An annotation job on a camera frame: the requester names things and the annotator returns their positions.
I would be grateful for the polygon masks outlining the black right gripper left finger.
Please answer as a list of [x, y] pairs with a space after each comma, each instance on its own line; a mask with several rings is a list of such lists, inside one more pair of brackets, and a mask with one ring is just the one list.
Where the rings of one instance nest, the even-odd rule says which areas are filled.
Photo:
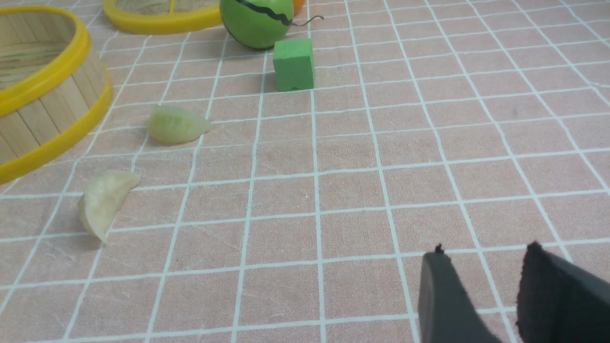
[[441, 244], [421, 260], [418, 296], [423, 343], [499, 343], [481, 320]]

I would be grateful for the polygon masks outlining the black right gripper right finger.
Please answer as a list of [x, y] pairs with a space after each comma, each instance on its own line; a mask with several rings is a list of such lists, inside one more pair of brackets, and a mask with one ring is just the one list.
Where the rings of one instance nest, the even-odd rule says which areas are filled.
[[517, 328], [525, 343], [607, 343], [609, 282], [532, 242], [521, 269]]

